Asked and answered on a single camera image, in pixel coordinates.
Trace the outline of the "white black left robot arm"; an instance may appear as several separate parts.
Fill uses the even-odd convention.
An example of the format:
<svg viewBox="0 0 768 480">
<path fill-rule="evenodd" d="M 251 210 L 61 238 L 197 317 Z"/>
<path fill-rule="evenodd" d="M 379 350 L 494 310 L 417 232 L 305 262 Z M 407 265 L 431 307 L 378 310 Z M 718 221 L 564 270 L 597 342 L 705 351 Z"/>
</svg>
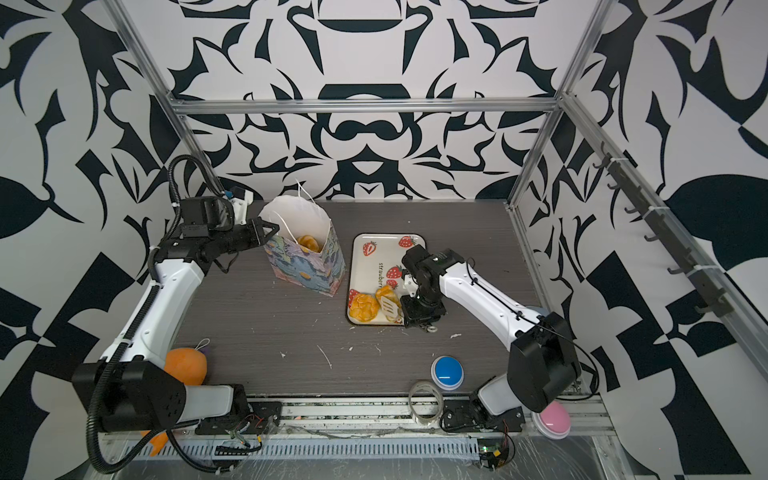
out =
<svg viewBox="0 0 768 480">
<path fill-rule="evenodd" d="M 87 412 L 86 435 L 102 432 L 164 432 L 185 423 L 222 418 L 238 426 L 251 412 L 239 385 L 186 385 L 166 371 L 166 357 L 196 290 L 223 255 L 264 248 L 298 282 L 318 289 L 338 288 L 339 269 L 324 273 L 299 243 L 304 235 L 332 252 L 332 221 L 313 200 L 282 195 L 258 216 L 247 215 L 249 201 L 223 195 L 173 203 L 176 216 L 148 257 L 149 286 L 129 320 L 98 361 L 78 366 L 72 378 Z"/>
</svg>

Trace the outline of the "floral white paper bag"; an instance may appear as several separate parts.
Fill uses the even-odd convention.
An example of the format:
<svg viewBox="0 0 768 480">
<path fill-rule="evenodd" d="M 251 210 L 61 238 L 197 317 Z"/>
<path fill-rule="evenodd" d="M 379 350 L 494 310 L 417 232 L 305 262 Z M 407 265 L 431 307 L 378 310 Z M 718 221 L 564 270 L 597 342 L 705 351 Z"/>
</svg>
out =
<svg viewBox="0 0 768 480">
<path fill-rule="evenodd" d="M 332 297 L 346 272 L 340 241 L 326 210 L 297 186 L 267 203 L 259 217 L 279 227 L 265 246 L 276 277 Z"/>
</svg>

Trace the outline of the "croissant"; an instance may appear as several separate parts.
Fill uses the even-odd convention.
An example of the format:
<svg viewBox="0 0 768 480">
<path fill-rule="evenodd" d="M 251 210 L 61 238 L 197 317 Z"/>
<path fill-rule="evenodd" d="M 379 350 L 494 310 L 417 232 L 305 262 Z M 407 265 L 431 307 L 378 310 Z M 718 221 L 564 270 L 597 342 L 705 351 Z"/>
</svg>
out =
<svg viewBox="0 0 768 480">
<path fill-rule="evenodd" d="M 403 314 L 399 298 L 390 285 L 384 285 L 376 291 L 376 298 L 384 317 L 394 324 L 403 323 Z"/>
</svg>

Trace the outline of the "ring donut bread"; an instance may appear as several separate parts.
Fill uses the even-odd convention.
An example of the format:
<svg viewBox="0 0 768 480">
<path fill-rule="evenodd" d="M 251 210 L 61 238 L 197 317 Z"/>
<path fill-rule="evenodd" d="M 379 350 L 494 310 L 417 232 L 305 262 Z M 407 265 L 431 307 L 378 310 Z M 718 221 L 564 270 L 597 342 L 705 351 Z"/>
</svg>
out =
<svg viewBox="0 0 768 480">
<path fill-rule="evenodd" d="M 312 235 L 299 237 L 297 243 L 305 252 L 321 253 L 323 250 L 323 244 Z"/>
</svg>

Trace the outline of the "round bread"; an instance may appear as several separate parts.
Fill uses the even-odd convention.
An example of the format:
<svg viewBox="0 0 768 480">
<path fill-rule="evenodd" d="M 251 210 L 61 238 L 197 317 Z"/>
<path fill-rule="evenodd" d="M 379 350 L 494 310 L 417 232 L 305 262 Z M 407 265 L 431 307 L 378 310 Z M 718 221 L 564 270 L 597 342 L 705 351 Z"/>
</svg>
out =
<svg viewBox="0 0 768 480">
<path fill-rule="evenodd" d="M 377 317 L 379 309 L 375 296 L 359 293 L 349 304 L 349 316 L 357 322 L 369 323 Z"/>
</svg>

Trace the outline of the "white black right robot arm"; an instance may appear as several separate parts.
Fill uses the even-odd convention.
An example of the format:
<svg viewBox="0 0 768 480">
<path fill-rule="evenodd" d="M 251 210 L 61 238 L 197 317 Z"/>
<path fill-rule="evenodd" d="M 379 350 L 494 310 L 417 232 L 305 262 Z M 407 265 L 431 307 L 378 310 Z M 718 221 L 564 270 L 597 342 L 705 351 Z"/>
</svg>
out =
<svg viewBox="0 0 768 480">
<path fill-rule="evenodd" d="M 486 413 L 499 416 L 524 407 L 537 414 L 581 376 L 576 344 L 560 315 L 526 307 L 482 278 L 450 249 L 431 254 L 416 245 L 402 258 L 406 294 L 404 325 L 431 325 L 446 314 L 444 299 L 462 306 L 508 351 L 506 372 L 484 384 L 476 397 Z"/>
</svg>

